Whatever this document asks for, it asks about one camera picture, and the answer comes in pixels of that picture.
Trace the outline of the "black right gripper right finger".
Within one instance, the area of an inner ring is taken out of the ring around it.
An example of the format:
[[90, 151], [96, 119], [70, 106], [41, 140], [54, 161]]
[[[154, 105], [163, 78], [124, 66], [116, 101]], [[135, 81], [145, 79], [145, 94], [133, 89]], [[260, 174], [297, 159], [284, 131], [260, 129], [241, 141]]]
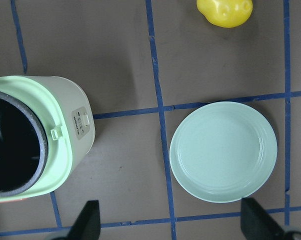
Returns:
[[282, 240], [283, 228], [252, 197], [241, 200], [240, 229], [246, 240]]

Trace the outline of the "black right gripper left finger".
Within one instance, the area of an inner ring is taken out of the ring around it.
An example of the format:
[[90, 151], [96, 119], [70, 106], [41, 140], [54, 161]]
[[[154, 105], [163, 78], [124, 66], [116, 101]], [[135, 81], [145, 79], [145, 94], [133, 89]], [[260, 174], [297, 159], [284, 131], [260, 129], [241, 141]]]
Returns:
[[89, 200], [68, 232], [67, 240], [98, 240], [101, 234], [100, 205]]

